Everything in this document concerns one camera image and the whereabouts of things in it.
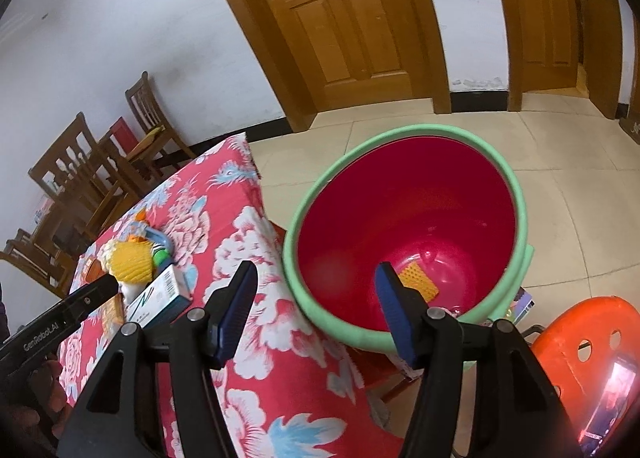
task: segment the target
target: red floral tablecloth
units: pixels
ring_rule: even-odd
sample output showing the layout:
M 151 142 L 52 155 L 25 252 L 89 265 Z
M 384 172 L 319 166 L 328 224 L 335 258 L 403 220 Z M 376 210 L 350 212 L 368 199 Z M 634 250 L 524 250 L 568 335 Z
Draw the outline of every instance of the red floral tablecloth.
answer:
M 105 232 L 80 259 L 72 290 L 84 284 L 100 247 L 122 234 L 143 207 L 151 225 L 174 241 L 192 307 L 227 286 L 241 261 L 257 265 L 258 293 L 236 356 L 212 372 L 238 456 L 398 455 L 402 441 L 373 423 L 362 376 L 345 348 L 311 326 L 289 293 L 244 134 L 182 168 Z M 106 345 L 99 313 L 63 343 L 60 380 L 71 404 Z M 181 457 L 167 367 L 159 369 L 158 380 L 167 453 Z

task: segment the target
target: white wall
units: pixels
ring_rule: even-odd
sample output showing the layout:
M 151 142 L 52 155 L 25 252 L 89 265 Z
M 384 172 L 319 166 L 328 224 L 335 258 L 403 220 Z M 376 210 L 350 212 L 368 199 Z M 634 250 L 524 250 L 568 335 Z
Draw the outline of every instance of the white wall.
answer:
M 32 227 L 42 194 L 29 167 L 79 111 L 95 136 L 132 123 L 124 90 L 143 70 L 187 143 L 284 115 L 225 0 L 12 0 L 0 20 L 0 243 Z M 12 329 L 55 302 L 4 262 L 0 282 Z
M 636 61 L 636 38 L 634 37 L 634 13 L 626 0 L 618 0 L 622 18 L 622 77 L 618 101 L 628 104 L 634 83 L 634 63 Z
M 433 0 L 450 91 L 508 89 L 502 0 Z

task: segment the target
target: white box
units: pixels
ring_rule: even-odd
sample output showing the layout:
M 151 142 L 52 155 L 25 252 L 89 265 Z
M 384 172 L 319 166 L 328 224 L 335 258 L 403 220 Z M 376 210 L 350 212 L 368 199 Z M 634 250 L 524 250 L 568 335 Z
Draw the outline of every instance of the white box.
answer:
M 190 303 L 182 272 L 171 264 L 127 307 L 125 317 L 127 322 L 153 327 L 172 322 Z

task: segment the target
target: plastic bucket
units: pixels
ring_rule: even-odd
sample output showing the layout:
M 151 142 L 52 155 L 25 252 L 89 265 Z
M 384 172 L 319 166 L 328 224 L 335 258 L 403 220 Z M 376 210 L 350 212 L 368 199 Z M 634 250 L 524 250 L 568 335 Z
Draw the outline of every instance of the plastic bucket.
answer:
M 340 158 L 299 206 L 284 243 L 287 282 L 328 335 L 396 351 L 373 286 L 377 264 L 417 263 L 440 290 L 431 305 L 481 323 L 502 317 L 533 254 L 513 170 L 457 127 L 379 135 Z

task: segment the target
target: tiled floor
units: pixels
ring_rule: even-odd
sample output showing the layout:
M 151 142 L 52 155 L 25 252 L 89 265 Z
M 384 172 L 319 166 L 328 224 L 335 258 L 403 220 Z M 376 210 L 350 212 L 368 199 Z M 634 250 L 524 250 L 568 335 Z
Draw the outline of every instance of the tiled floor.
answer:
M 640 309 L 640 146 L 585 98 L 526 94 L 523 109 L 436 115 L 430 100 L 413 100 L 322 113 L 306 133 L 252 144 L 267 213 L 288 227 L 313 181 L 376 134 L 414 123 L 456 125 L 494 145 L 524 190 L 536 248 L 524 286 L 536 306 L 522 327 L 549 324 L 590 296 L 619 295 Z M 396 434 L 406 430 L 416 391 L 390 405 Z M 471 411 L 465 397 L 460 438 Z

